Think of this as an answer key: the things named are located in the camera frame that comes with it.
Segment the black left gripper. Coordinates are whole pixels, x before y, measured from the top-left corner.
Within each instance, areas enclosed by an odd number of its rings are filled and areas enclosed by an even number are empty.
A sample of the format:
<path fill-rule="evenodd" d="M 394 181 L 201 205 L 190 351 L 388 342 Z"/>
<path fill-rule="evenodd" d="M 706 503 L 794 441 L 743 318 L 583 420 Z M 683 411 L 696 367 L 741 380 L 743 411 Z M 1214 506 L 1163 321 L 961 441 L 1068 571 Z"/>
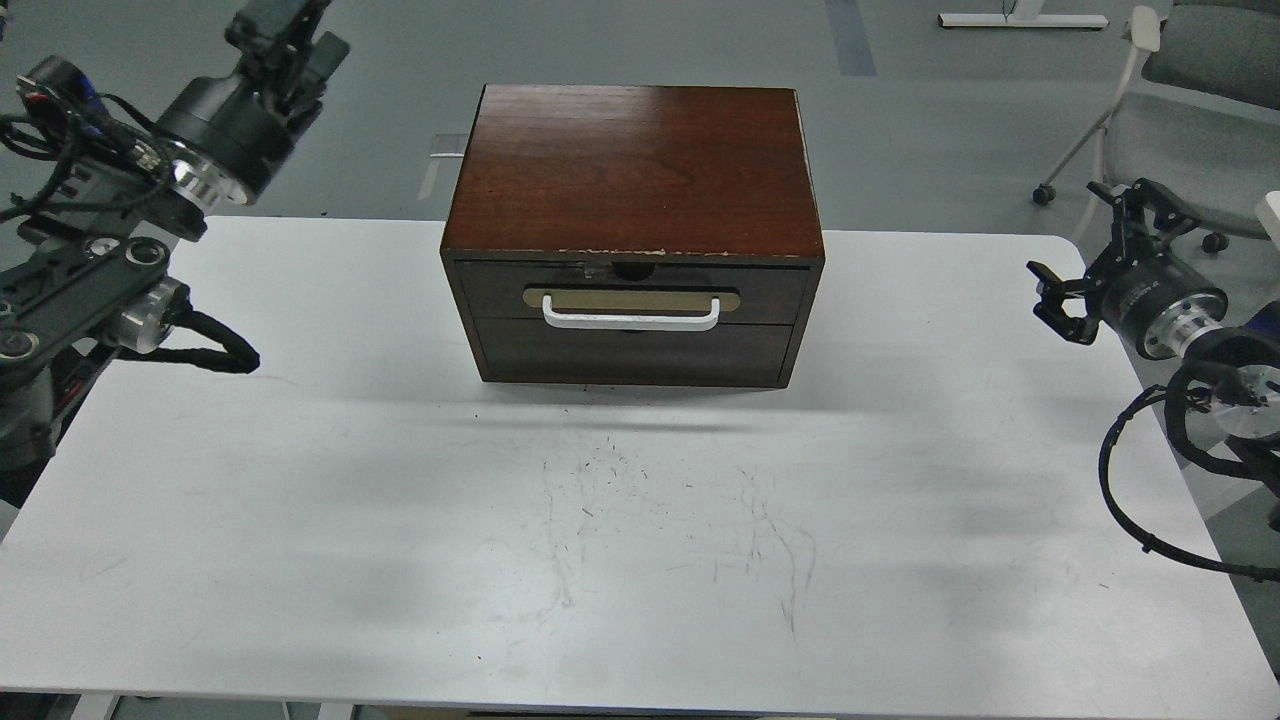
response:
<path fill-rule="evenodd" d="M 224 37 L 241 53 L 232 76 L 192 79 L 156 120 L 156 132 L 214 164 L 253 205 L 323 109 L 326 82 L 349 45 L 314 32 L 329 1 L 250 1 Z M 244 76 L 291 76 L 285 111 L 271 109 Z"/>

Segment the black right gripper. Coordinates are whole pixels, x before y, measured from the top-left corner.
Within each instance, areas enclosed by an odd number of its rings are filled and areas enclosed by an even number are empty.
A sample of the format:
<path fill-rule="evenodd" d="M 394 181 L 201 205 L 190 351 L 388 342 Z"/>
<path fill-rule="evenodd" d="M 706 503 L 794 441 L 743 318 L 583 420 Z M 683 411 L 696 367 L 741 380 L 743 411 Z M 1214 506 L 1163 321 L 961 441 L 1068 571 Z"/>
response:
<path fill-rule="evenodd" d="M 1228 310 L 1225 291 L 1169 252 L 1172 240 L 1202 219 L 1152 179 L 1123 191 L 1098 181 L 1087 188 L 1112 211 L 1110 241 L 1078 279 L 1028 261 L 1038 282 L 1033 314 L 1069 343 L 1092 345 L 1106 324 L 1143 359 L 1184 357 L 1193 340 L 1221 327 Z M 1085 314 L 1070 315 L 1068 300 L 1084 301 Z"/>

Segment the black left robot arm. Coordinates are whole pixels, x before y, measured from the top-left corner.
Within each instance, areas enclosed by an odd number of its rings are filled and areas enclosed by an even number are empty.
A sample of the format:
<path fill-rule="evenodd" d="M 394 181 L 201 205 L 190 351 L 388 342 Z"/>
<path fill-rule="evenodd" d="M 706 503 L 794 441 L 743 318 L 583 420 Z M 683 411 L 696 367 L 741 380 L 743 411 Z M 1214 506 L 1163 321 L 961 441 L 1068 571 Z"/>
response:
<path fill-rule="evenodd" d="M 250 374 L 259 352 L 196 310 L 151 225 L 197 241 L 220 202 L 251 205 L 323 110 L 349 45 L 317 33 L 325 1 L 250 1 L 225 29 L 228 76 L 192 79 L 148 119 L 114 117 L 88 76 L 46 56 L 18 76 L 22 111 L 3 146 L 52 164 L 31 196 L 3 209 L 28 259 L 1 278 L 3 502 L 23 506 L 70 421 L 114 361 Z"/>

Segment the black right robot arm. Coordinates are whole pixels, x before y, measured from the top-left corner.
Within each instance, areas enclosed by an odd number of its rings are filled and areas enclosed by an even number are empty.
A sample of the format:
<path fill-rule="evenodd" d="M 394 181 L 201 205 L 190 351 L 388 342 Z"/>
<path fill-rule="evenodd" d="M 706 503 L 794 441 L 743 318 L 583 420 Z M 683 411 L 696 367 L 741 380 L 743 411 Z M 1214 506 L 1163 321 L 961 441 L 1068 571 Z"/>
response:
<path fill-rule="evenodd" d="M 1071 343 L 1091 345 L 1108 325 L 1143 359 L 1178 360 L 1165 400 L 1170 445 L 1206 471 L 1276 492 L 1277 337 L 1224 324 L 1226 292 L 1172 251 L 1201 223 L 1172 191 L 1144 178 L 1088 190 L 1112 213 L 1110 241 L 1076 279 L 1028 263 L 1036 316 Z"/>

